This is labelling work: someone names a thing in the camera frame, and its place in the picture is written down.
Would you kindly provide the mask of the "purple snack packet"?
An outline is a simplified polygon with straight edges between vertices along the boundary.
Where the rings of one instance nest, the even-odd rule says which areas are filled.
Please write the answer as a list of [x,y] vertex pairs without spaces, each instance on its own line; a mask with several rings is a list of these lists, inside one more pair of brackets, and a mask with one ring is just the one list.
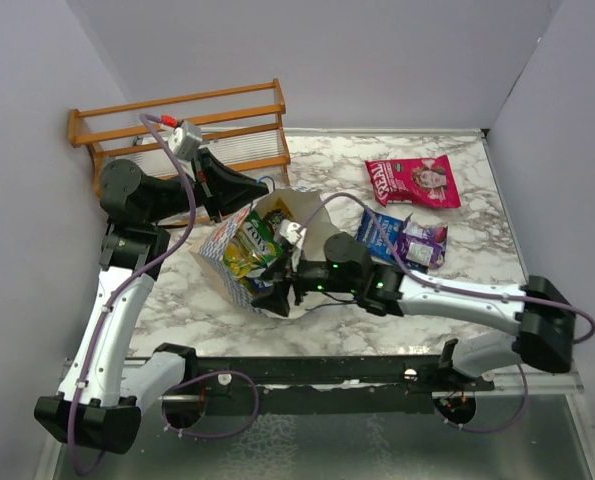
[[409,215],[402,222],[395,251],[401,260],[437,269],[445,263],[447,237],[447,225],[423,226]]

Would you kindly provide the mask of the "blue checkered paper bag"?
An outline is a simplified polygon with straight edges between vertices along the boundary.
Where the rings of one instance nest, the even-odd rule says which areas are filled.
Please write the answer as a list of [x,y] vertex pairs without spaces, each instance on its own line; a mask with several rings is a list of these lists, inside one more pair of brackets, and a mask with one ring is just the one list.
[[253,305],[255,300],[279,289],[277,281],[264,280],[262,275],[290,252],[290,244],[280,235],[284,221],[301,224],[313,216],[302,232],[302,252],[308,260],[323,258],[325,240],[339,229],[327,210],[314,211],[321,201],[317,188],[279,188],[236,209],[190,248],[191,255],[208,284],[226,301],[256,314],[279,318],[279,313]]

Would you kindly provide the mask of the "blue Kettle chips bag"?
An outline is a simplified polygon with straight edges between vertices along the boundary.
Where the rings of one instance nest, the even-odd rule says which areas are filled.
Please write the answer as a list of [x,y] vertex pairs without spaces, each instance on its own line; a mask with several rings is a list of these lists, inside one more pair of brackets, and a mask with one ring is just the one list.
[[389,215],[380,214],[374,210],[364,211],[355,239],[368,248],[372,257],[378,260],[396,264],[392,249],[386,244],[380,234],[383,229],[388,241],[395,246],[403,221]]

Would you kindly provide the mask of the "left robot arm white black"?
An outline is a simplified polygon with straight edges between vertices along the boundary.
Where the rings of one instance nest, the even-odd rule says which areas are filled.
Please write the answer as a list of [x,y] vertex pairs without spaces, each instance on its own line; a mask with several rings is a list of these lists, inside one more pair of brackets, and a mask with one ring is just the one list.
[[170,179],[149,176],[116,159],[100,174],[100,205],[108,215],[94,306],[77,354],[56,394],[37,400],[35,419],[59,442],[124,454],[142,415],[164,393],[197,385],[193,349],[166,344],[130,375],[124,360],[136,320],[178,244],[160,221],[203,207],[215,221],[267,195],[268,187],[219,162],[205,147],[191,168]]

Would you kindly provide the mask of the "pink Real crisps bag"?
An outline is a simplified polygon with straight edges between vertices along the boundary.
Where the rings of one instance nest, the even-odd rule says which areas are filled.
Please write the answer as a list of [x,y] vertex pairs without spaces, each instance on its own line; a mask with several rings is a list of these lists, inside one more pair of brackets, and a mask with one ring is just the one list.
[[457,209],[461,199],[449,157],[365,161],[375,200]]

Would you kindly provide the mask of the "blue Burts chips bag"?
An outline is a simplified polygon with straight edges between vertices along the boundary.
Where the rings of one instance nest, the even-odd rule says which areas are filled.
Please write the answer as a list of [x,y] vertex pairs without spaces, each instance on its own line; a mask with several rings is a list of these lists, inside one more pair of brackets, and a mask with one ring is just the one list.
[[244,276],[240,279],[240,283],[246,287],[246,289],[253,296],[258,296],[270,291],[273,287],[272,281],[260,279],[259,277],[252,278]]

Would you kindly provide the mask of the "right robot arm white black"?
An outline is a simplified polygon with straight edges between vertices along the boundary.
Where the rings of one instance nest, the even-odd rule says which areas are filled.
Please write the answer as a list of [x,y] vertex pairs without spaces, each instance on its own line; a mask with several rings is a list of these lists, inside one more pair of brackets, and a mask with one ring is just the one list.
[[444,345],[436,378],[449,391],[514,364],[551,374],[571,369],[575,317],[545,278],[502,286],[435,280],[374,262],[367,247],[346,233],[329,237],[323,253],[323,260],[311,261],[289,246],[264,272],[272,286],[252,306],[286,317],[309,292],[341,293],[376,316],[437,316],[489,328]]

